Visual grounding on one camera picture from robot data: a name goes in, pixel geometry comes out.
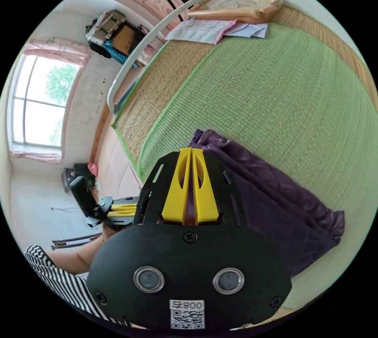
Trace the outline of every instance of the purple cloth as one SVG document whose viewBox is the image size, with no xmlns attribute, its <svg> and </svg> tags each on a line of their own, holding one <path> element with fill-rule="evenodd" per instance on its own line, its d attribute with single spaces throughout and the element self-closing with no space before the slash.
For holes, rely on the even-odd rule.
<svg viewBox="0 0 378 338">
<path fill-rule="evenodd" d="M 344 211 L 330 210 L 241 145 L 212 130 L 198 129 L 189 146 L 215 153 L 227 166 L 240 191 L 248 227 L 276 242 L 291 277 L 340 242 Z M 192 203 L 187 213 L 193 215 Z"/>
</svg>

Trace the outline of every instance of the cardboard box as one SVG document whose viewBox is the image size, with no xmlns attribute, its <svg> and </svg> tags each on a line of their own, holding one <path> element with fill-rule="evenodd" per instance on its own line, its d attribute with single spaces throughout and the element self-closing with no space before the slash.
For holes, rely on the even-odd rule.
<svg viewBox="0 0 378 338">
<path fill-rule="evenodd" d="M 113 47 L 122 52 L 124 55 L 129 55 L 129 49 L 133 44 L 135 32 L 131 28 L 124 26 L 117 36 L 112 40 Z"/>
</svg>

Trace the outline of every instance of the person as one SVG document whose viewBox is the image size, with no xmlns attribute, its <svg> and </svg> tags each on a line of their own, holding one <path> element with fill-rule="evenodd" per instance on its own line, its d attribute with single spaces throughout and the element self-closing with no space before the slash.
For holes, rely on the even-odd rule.
<svg viewBox="0 0 378 338">
<path fill-rule="evenodd" d="M 91 297 L 86 279 L 79 276 L 89 271 L 97 251 L 116 233 L 110 226 L 102 224 L 101 236 L 76 251 L 45 251 L 39 245 L 31 245 L 24 256 L 39 278 L 66 303 L 102 320 L 128 326 L 126 322 L 104 315 Z M 134 324 L 131 326 L 145 329 Z"/>
</svg>

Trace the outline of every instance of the label sticker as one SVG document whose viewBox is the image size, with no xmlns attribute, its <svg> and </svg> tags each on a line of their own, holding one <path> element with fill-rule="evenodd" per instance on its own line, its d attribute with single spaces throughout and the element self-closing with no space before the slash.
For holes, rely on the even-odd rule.
<svg viewBox="0 0 378 338">
<path fill-rule="evenodd" d="M 172 329 L 205 329 L 204 300 L 169 300 Z"/>
</svg>

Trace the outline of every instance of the striped shirt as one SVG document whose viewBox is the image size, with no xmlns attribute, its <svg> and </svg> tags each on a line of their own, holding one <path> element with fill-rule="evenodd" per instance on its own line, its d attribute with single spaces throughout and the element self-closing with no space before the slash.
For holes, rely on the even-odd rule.
<svg viewBox="0 0 378 338">
<path fill-rule="evenodd" d="M 90 295 L 86 280 L 57 268 L 40 246 L 29 246 L 24 255 L 39 278 L 65 302 L 102 320 L 127 326 L 105 316 Z"/>
</svg>

